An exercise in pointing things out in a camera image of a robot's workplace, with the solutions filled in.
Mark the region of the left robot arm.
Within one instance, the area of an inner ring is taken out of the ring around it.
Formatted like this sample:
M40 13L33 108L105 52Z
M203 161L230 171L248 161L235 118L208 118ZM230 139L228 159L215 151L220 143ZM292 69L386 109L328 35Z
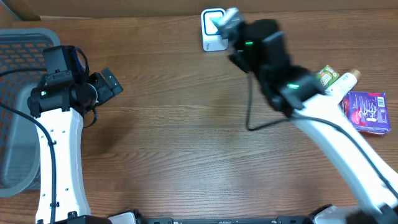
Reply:
M81 49L44 49L47 73L27 100L40 146L37 223L109 223L94 217L86 199L81 164L84 117L123 91L105 68L91 73Z

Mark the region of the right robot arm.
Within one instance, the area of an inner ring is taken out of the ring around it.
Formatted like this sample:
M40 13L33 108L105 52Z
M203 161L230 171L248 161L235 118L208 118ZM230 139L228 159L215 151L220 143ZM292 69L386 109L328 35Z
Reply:
M291 62L284 33L273 19L235 20L220 29L229 59L257 78L268 103L314 141L358 201L347 215L313 217L314 223L397 223L397 172L355 130L314 75Z

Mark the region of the teal snack pouch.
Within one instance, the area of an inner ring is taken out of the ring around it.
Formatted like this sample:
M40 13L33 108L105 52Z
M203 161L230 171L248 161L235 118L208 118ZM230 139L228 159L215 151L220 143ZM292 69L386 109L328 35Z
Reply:
M222 17L211 17L210 21L212 22L213 26L215 27L216 30L220 27L220 21Z

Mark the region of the green drink carton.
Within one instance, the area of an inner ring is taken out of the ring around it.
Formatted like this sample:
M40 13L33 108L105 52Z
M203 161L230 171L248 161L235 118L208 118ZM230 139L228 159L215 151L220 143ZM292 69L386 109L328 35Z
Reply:
M321 69L315 77L325 87L328 88L339 78L340 74L336 72L331 66L326 65Z

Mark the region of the white tube gold cap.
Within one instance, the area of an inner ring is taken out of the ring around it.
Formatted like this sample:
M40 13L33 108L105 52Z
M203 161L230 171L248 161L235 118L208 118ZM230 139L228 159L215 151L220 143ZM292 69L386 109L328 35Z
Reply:
M361 77L361 72L352 69L340 76L327 89L326 94L332 99L334 104L340 103L343 98L354 88Z

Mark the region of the purple snack package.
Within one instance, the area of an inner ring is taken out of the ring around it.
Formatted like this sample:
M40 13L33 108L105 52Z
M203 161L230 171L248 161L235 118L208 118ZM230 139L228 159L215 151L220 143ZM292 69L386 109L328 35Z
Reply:
M391 130L385 93L350 91L340 106L359 132L383 135Z

